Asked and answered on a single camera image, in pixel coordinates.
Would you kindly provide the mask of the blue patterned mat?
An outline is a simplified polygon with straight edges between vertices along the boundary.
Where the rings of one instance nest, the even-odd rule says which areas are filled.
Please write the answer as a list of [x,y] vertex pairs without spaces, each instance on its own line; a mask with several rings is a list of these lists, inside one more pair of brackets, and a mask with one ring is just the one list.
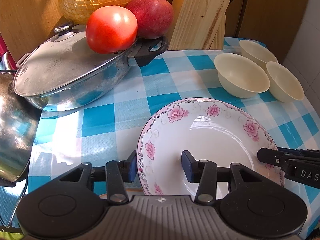
[[28,179],[17,183],[2,182],[4,184],[1,184],[1,226],[8,230],[20,229],[16,210],[27,192]]

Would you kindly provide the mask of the white plate pink flowers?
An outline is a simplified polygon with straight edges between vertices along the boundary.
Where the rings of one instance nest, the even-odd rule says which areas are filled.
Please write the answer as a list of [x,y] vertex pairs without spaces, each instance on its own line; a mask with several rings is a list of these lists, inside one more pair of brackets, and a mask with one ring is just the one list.
[[198,185],[187,181],[181,154],[219,167],[241,163],[279,185],[280,168],[257,158],[261,148],[275,150],[268,131],[251,115],[226,102],[191,98],[172,102],[157,111],[144,126],[137,144],[137,167],[147,195],[195,196]]

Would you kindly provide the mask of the cream bowl right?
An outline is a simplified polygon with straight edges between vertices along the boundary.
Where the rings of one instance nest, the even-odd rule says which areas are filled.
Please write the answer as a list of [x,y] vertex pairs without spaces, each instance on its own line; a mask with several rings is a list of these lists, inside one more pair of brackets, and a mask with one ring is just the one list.
[[270,93],[283,103],[302,101],[304,90],[298,79],[283,65],[269,61],[266,73],[270,80]]

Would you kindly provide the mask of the cream bowl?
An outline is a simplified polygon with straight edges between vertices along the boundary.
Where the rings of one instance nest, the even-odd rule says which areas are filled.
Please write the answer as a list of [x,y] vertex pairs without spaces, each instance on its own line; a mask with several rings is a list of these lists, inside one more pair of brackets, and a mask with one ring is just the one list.
[[268,62],[278,62],[272,52],[257,42],[240,40],[239,45],[241,55],[258,64],[264,71],[266,71],[266,64]]
[[241,55],[219,54],[214,59],[214,65],[221,86],[237,98],[251,98],[270,87],[270,80],[263,69]]
[[302,101],[304,90],[298,79],[283,65],[269,61],[266,73],[270,80],[270,93],[283,103]]

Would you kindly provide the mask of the wooden knife block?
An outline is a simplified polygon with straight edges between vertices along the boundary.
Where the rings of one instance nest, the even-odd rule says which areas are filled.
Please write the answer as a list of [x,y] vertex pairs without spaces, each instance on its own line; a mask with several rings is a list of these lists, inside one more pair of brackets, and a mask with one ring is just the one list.
[[169,50],[209,50],[231,0],[173,0]]

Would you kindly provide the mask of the steel kettle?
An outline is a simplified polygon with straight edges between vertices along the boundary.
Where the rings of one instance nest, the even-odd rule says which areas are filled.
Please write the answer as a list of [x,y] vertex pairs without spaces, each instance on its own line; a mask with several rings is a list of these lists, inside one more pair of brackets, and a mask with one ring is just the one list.
[[1,181],[17,183],[28,178],[41,111],[14,92],[17,70],[8,55],[1,55]]

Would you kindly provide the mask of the steel pan with lid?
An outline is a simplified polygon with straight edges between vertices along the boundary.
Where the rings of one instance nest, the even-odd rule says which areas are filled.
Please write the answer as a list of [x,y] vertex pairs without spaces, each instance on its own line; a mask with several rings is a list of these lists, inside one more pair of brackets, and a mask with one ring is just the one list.
[[65,23],[55,36],[16,64],[17,95],[44,111],[68,111],[85,106],[113,89],[133,66],[146,66],[168,48],[165,36],[137,39],[125,51],[98,54],[86,41],[86,27]]

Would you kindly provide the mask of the cream bowl near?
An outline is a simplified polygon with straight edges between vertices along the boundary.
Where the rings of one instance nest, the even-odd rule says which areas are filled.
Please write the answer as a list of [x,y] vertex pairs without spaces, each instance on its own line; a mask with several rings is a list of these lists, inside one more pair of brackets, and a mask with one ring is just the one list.
[[214,59],[214,65],[221,86],[237,98],[251,98],[270,87],[270,80],[263,69],[241,55],[219,54]]

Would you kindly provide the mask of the red tomato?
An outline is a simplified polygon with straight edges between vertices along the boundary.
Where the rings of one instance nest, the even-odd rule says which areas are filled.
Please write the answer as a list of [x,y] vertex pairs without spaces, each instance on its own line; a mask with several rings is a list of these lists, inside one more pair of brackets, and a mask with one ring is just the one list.
[[99,54],[110,54],[130,48],[137,37],[136,16],[117,5],[101,7],[86,24],[88,46]]

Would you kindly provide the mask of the red apple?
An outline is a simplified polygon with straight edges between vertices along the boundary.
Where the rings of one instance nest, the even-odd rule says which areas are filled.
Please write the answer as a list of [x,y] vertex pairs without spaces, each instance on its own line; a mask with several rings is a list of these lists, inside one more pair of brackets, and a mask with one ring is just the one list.
[[137,35],[156,39],[164,35],[174,19],[174,10],[167,0],[131,0],[127,6],[136,17]]

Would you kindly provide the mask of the blue checkered tablecloth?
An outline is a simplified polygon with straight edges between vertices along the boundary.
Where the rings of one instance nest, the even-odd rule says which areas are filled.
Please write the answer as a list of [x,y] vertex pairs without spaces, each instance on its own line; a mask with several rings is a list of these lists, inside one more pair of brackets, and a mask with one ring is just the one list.
[[[88,105],[42,112],[31,152],[28,190],[80,163],[99,167],[126,159],[137,151],[149,119],[164,106],[183,99],[215,99],[242,109],[268,131],[277,148],[319,149],[319,116],[307,99],[283,103],[270,92],[240,99],[221,86],[214,59],[222,53],[240,54],[239,41],[226,38],[222,51],[167,51],[147,66],[131,67],[114,89]],[[305,238],[319,223],[319,189],[285,177],[281,186],[307,205],[308,216],[300,233]]]

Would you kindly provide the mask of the cream bowl far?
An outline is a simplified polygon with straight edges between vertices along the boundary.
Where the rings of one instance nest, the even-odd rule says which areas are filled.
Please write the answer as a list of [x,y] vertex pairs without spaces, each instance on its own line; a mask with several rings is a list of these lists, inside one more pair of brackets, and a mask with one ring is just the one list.
[[266,71],[266,64],[268,62],[278,62],[272,52],[257,42],[240,40],[239,45],[241,55],[258,64],[264,71]]

